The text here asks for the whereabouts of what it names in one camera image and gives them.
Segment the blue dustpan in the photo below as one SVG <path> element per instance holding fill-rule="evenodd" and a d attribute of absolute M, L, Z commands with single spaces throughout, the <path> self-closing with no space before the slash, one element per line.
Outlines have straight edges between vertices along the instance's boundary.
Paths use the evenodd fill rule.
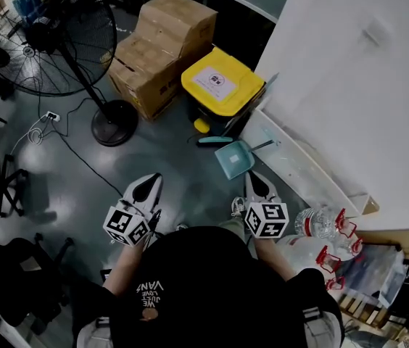
<path fill-rule="evenodd" d="M 243 141 L 236 141 L 215 152 L 216 157 L 222 166 L 227 179 L 232 180 L 238 175 L 251 169 L 255 164 L 253 151 L 268 146 L 274 141 L 267 141 L 255 148 L 251 148 Z"/>

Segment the gray floor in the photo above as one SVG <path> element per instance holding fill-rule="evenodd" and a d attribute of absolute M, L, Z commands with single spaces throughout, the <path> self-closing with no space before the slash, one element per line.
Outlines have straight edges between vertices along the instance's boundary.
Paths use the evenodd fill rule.
<path fill-rule="evenodd" d="M 127 28 L 119 21 L 117 25 Z M 118 98 L 106 76 L 97 86 L 107 99 Z M 65 131 L 66 113 L 85 97 L 87 94 L 81 92 L 65 98 L 42 98 L 41 113 L 51 110 L 61 115 L 57 127 Z M 14 99 L 0 101 L 0 115 L 8 120 L 8 125 L 0 125 L 2 155 L 9 153 L 18 138 L 38 119 L 37 104 L 38 97 L 19 91 Z M 115 148 L 101 146 L 92 137 L 90 124 L 95 111 L 95 103 L 86 101 L 71 114 L 67 141 L 121 191 L 143 175 L 163 174 L 159 232 L 167 233 L 180 222 L 216 225 L 229 219 L 232 199 L 242 195 L 243 178 L 228 181 L 214 156 L 214 149 L 196 148 L 196 139 L 187 143 L 196 131 L 186 117 L 183 94 L 177 96 L 154 123 L 142 120 L 132 139 Z M 13 214 L 0 218 L 0 244 L 17 236 L 32 239 L 35 232 L 40 232 L 45 238 L 45 249 L 54 256 L 64 239 L 70 236 L 75 240 L 75 247 L 67 253 L 65 267 L 100 283 L 99 271 L 112 266 L 122 246 L 111 244 L 102 229 L 108 208 L 118 199 L 116 192 L 72 154 L 55 133 L 39 146 L 24 138 L 14 155 L 16 166 L 30 173 L 23 190 L 25 216 Z M 305 207 L 305 203 L 261 162 L 257 162 L 255 169 L 277 185 L 291 218 Z M 46 345 L 68 347 L 69 324 L 66 311 L 55 323 L 57 327 L 48 332 L 51 338 Z"/>

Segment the pedestal fan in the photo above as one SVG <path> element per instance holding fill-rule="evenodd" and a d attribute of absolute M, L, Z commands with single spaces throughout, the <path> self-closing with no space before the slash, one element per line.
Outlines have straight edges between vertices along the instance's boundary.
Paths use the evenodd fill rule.
<path fill-rule="evenodd" d="M 22 91 L 67 96 L 83 89 L 99 110 L 91 122 L 105 146 L 127 141 L 138 115 L 126 101 L 102 101 L 93 89 L 116 50 L 116 25 L 104 0 L 0 0 L 0 75 Z"/>

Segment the white wall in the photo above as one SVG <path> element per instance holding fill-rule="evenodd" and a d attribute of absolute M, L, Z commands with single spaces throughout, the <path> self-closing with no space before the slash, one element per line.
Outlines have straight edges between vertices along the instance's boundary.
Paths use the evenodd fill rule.
<path fill-rule="evenodd" d="M 288 0 L 256 72 L 279 73 L 265 112 L 380 204 L 360 227 L 409 228 L 409 0 Z"/>

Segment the fan base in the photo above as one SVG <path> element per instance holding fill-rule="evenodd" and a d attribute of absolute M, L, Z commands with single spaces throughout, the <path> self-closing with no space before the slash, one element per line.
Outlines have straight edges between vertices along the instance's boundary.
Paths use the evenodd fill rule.
<path fill-rule="evenodd" d="M 103 146 L 114 147 L 126 142 L 139 123 L 137 111 L 123 100 L 107 102 L 91 121 L 91 132 Z"/>

